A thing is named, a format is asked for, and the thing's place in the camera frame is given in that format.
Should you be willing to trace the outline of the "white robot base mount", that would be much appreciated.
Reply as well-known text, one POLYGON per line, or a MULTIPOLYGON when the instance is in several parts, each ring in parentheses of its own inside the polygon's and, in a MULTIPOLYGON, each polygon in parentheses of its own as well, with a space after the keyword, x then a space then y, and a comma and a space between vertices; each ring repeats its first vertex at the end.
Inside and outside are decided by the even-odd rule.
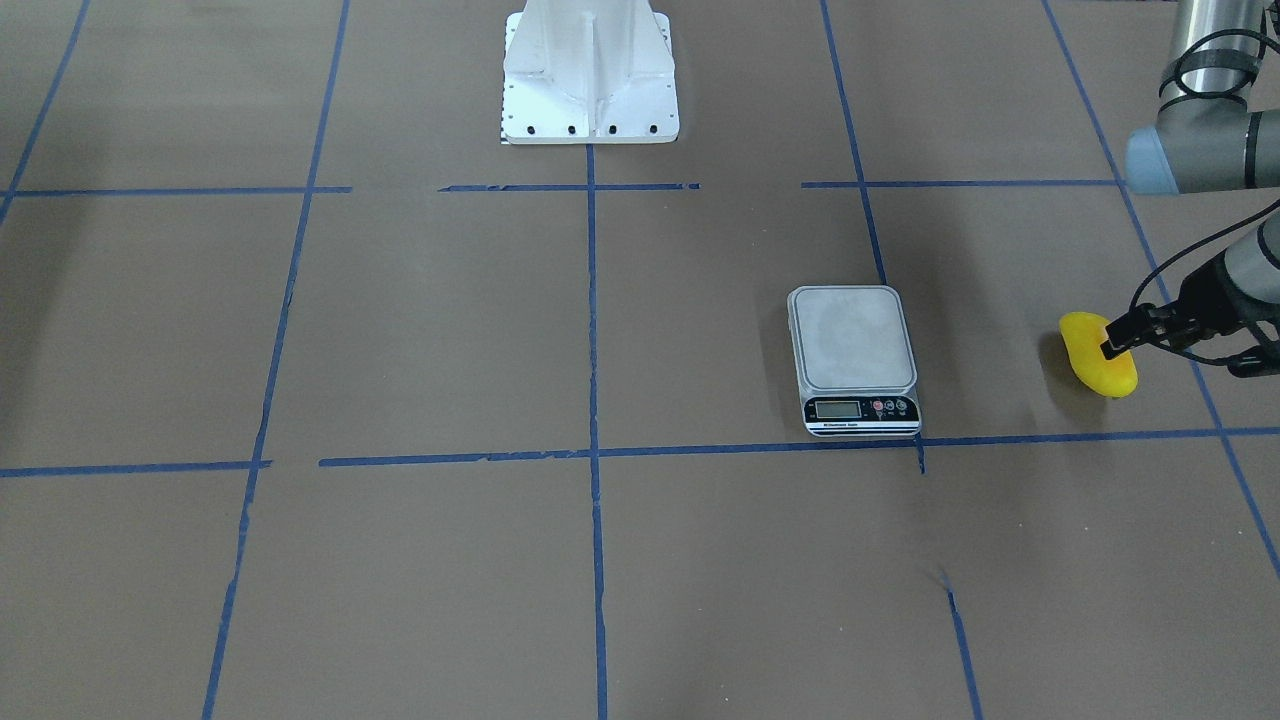
POLYGON ((500 141, 672 143, 669 18, 649 1, 527 1, 504 24, 500 141))

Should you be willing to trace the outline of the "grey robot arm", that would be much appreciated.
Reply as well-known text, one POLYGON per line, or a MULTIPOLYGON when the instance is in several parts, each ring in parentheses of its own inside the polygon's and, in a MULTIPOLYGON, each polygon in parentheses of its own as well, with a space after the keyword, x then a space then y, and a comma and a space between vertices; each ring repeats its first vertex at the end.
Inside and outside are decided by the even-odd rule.
MULTIPOLYGON (((1158 83, 1155 122, 1135 129, 1125 150, 1133 193, 1175 196, 1277 186, 1277 111, 1256 111, 1249 94, 1265 55, 1277 51, 1265 1, 1181 1, 1169 60, 1158 83)), ((1156 307, 1133 299, 1100 346, 1106 359, 1152 345, 1190 347, 1247 329, 1251 351, 1228 360, 1236 375, 1271 370, 1277 342, 1261 329, 1277 323, 1277 210, 1243 220, 1234 240, 1156 307)))

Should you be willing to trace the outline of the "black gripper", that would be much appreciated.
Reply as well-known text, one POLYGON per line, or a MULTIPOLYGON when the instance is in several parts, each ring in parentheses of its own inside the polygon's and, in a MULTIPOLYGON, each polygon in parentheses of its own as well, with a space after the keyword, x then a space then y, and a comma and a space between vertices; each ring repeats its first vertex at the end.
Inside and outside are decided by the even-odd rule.
POLYGON ((1151 342, 1172 350, 1192 350, 1199 342, 1226 337, 1243 328, 1233 302, 1233 284, 1221 256, 1215 256, 1181 283, 1178 297, 1162 307, 1129 310, 1105 327, 1101 352, 1115 360, 1151 342))

